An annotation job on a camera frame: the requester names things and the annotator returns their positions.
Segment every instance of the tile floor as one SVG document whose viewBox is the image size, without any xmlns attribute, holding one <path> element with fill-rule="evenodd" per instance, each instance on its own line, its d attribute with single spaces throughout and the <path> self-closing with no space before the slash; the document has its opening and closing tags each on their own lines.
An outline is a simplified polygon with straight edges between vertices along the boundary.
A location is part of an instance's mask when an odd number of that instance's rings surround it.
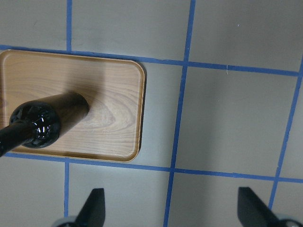
<svg viewBox="0 0 303 227">
<path fill-rule="evenodd" d="M 142 148 L 118 164 L 8 153 L 0 220 L 51 226 L 105 188 L 106 227 L 235 226 L 239 186 L 303 222 L 303 2 L 0 1 L 0 49 L 140 61 Z"/>
</svg>

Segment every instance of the rectangular tray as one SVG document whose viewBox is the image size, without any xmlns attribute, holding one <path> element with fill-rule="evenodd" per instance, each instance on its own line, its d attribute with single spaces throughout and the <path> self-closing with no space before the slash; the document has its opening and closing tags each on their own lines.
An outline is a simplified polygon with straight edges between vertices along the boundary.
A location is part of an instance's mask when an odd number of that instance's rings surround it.
<svg viewBox="0 0 303 227">
<path fill-rule="evenodd" d="M 127 162 L 141 143 L 145 74 L 134 61 L 7 50 L 0 53 L 0 126 L 20 104 L 75 91 L 89 114 L 54 144 L 13 152 Z"/>
</svg>

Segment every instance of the gray floor tile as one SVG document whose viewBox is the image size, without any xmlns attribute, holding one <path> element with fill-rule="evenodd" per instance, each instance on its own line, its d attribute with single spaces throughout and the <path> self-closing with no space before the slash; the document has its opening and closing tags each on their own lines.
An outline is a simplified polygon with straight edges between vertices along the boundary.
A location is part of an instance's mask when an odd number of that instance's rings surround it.
<svg viewBox="0 0 303 227">
<path fill-rule="evenodd" d="M 281 219 L 290 218 L 303 223 L 303 185 L 279 182 L 273 212 Z"/>
<path fill-rule="evenodd" d="M 275 175 L 296 78 L 189 68 L 177 167 Z"/>
<path fill-rule="evenodd" d="M 69 215 L 77 215 L 93 188 L 104 188 L 104 227 L 163 225 L 169 173 L 71 164 Z"/>
<path fill-rule="evenodd" d="M 2 0 L 0 44 L 66 49 L 66 1 Z"/>
<path fill-rule="evenodd" d="M 303 178 L 303 91 L 299 93 L 292 127 L 289 133 L 287 148 L 285 151 L 281 176 Z"/>
<path fill-rule="evenodd" d="M 191 61 L 298 71 L 303 1 L 197 0 Z"/>
<path fill-rule="evenodd" d="M 272 182 L 175 174 L 169 227 L 242 225 L 237 218 L 238 187 L 250 187 L 268 203 Z"/>
<path fill-rule="evenodd" d="M 64 215 L 64 163 L 0 158 L 1 226 L 51 226 Z"/>
<path fill-rule="evenodd" d="M 130 164 L 170 166 L 181 66 L 143 65 L 147 72 L 142 145 Z"/>
<path fill-rule="evenodd" d="M 183 60 L 189 4 L 74 0 L 72 49 Z"/>
</svg>

